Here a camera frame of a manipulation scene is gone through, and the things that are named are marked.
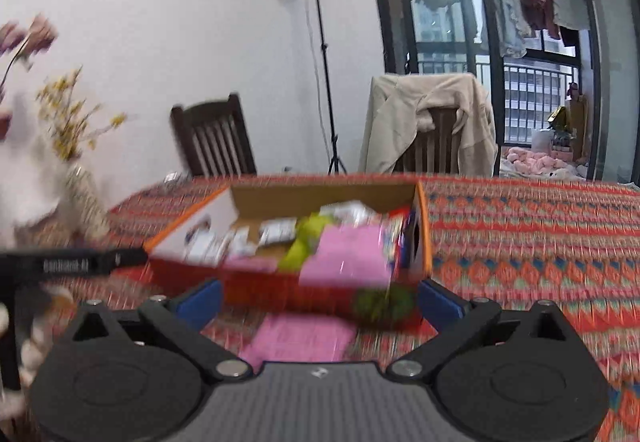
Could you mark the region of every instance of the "table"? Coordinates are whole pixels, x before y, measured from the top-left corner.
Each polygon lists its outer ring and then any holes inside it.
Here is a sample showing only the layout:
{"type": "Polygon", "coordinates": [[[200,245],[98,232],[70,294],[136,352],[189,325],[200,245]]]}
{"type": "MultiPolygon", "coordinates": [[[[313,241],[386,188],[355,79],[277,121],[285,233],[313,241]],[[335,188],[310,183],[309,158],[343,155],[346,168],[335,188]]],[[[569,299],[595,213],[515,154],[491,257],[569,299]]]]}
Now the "table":
{"type": "MultiPolygon", "coordinates": [[[[300,179],[247,177],[235,183],[288,184],[300,179]]],[[[346,180],[366,183],[393,178],[353,175],[346,180]]],[[[419,180],[428,199],[433,277],[462,297],[487,296],[508,309],[527,309],[538,299],[556,301],[611,385],[611,409],[599,440],[638,440],[640,193],[617,185],[569,181],[446,176],[420,176],[419,180]]],[[[201,179],[170,194],[161,186],[136,194],[112,210],[113,232],[102,245],[140,245],[226,183],[201,179]]],[[[66,280],[65,284],[79,299],[100,297],[118,308],[136,306],[153,292],[113,277],[66,280]]],[[[237,351],[259,321],[259,314],[228,311],[204,333],[237,351]]],[[[416,340],[363,332],[351,357],[380,358],[385,364],[428,339],[433,330],[423,334],[416,340]]]]}

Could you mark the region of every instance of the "flower stem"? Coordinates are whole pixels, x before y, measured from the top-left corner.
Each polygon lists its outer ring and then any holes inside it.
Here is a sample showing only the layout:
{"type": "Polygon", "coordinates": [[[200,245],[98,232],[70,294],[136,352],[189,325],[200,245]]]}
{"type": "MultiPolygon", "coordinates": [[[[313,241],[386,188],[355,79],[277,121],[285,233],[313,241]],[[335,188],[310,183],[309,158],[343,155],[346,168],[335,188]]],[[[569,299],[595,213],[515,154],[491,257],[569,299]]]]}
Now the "flower stem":
{"type": "Polygon", "coordinates": [[[2,78],[2,82],[0,82],[0,102],[2,102],[2,100],[4,99],[4,92],[2,91],[2,87],[4,86],[4,82],[6,81],[6,76],[9,75],[9,70],[11,70],[11,67],[14,65],[15,60],[18,57],[20,57],[20,54],[24,50],[24,47],[27,45],[28,40],[29,40],[29,37],[27,37],[22,42],[22,44],[20,45],[20,48],[18,48],[18,51],[15,53],[15,56],[11,59],[11,62],[9,62],[9,66],[6,67],[6,71],[4,72],[4,77],[2,78]]]}

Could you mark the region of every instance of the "floor lamp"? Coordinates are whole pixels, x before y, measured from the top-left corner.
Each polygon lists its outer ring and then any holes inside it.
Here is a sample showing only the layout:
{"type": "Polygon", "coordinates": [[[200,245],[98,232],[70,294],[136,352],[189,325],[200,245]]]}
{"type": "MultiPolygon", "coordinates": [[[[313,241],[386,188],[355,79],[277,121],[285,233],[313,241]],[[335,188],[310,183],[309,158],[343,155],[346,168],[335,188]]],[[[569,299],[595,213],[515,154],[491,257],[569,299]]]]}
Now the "floor lamp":
{"type": "Polygon", "coordinates": [[[331,86],[329,83],[329,67],[326,62],[326,49],[327,44],[324,41],[324,25],[322,24],[322,11],[320,9],[320,0],[316,0],[316,6],[318,6],[318,24],[320,27],[320,49],[322,51],[322,63],[324,64],[324,83],[326,86],[326,98],[327,98],[327,106],[329,108],[329,125],[331,127],[331,146],[333,156],[331,157],[331,161],[329,162],[329,174],[334,173],[338,175],[340,170],[346,174],[347,170],[340,160],[340,156],[338,155],[338,136],[335,133],[335,122],[334,122],[334,104],[331,98],[331,86]]]}

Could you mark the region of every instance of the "beige jacket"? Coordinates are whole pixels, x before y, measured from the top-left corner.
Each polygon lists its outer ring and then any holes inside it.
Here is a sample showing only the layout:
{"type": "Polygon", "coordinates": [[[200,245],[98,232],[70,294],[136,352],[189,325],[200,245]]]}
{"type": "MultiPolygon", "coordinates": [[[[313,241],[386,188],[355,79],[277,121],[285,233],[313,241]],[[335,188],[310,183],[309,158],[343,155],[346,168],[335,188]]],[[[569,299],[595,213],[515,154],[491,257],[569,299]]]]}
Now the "beige jacket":
{"type": "Polygon", "coordinates": [[[484,86],[470,73],[382,75],[371,81],[360,171],[388,173],[418,131],[435,129],[431,107],[457,107],[458,170],[490,177],[498,146],[494,110],[484,86]]]}

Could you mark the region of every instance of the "dark brown chair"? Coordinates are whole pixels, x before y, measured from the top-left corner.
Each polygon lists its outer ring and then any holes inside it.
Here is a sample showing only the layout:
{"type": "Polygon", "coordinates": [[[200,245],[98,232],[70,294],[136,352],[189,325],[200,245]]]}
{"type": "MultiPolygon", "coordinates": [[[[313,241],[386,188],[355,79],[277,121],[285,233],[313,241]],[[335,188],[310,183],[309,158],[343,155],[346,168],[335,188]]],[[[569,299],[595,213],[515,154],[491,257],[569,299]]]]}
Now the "dark brown chair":
{"type": "Polygon", "coordinates": [[[395,173],[458,173],[460,132],[453,134],[456,108],[430,108],[436,129],[418,131],[394,167],[395,173]]]}
{"type": "Polygon", "coordinates": [[[187,109],[176,105],[171,124],[193,176],[256,173],[237,93],[187,109]]]}

